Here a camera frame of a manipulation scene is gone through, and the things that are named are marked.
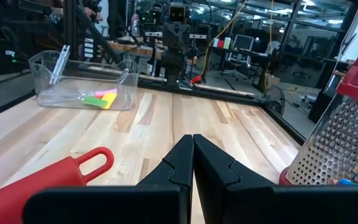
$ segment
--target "butcher block tabletop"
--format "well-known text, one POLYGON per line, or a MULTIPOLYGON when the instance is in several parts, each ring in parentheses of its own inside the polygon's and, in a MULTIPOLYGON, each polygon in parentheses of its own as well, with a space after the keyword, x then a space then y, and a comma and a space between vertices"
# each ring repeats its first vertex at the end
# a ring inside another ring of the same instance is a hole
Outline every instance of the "butcher block tabletop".
MULTIPOLYGON (((106 146, 113 167, 89 185, 135 185, 184 134, 202 134, 273 182, 300 146, 261 108, 138 89, 128 111, 45 108, 31 98, 0 114, 0 188, 67 156, 106 146)), ((103 156, 84 163, 87 174, 103 156)), ((192 223, 204 223, 193 182, 192 223)))

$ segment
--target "green sponge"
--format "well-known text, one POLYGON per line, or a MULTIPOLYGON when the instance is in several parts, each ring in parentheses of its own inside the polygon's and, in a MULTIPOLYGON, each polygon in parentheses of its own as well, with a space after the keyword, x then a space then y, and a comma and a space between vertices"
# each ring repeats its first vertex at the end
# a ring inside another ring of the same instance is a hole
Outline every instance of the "green sponge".
POLYGON ((104 107, 107 105, 106 100, 100 100, 99 98, 96 98, 94 96, 84 97, 83 103, 86 105, 92 105, 92 106, 98 106, 98 107, 104 107))

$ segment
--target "yellow sponge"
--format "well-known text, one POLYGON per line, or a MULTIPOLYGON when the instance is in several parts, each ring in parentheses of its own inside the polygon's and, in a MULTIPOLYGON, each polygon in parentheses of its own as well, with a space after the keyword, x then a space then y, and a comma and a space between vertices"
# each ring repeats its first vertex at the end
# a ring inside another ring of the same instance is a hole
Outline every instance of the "yellow sponge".
POLYGON ((114 102, 114 100, 117 97, 117 93, 105 93, 102 100, 107 101, 106 106, 102 106, 103 109, 109 109, 111 104, 114 102))

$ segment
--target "cheese grater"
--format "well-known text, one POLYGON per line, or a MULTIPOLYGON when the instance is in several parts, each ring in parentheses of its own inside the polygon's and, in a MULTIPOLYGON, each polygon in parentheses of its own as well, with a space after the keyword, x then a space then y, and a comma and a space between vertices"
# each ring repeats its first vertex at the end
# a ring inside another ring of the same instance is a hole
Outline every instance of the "cheese grater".
POLYGON ((321 185, 329 179, 358 183, 358 58, 280 183, 321 185))

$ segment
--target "plastic container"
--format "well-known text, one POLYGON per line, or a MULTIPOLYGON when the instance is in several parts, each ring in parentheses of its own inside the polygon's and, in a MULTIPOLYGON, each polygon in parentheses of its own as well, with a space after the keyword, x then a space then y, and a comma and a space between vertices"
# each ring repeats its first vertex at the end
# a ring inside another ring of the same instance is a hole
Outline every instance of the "plastic container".
POLYGON ((65 65, 59 72, 58 59, 65 57, 60 52, 48 50, 29 60, 39 105, 99 110, 129 110, 133 107, 139 77, 134 61, 108 65, 64 60, 65 65), (86 103, 87 99, 96 97, 97 92, 109 90, 116 91, 116 98, 107 109, 86 103))
POLYGON ((131 18, 131 34, 136 37, 140 36, 139 15, 138 14, 134 14, 131 18))

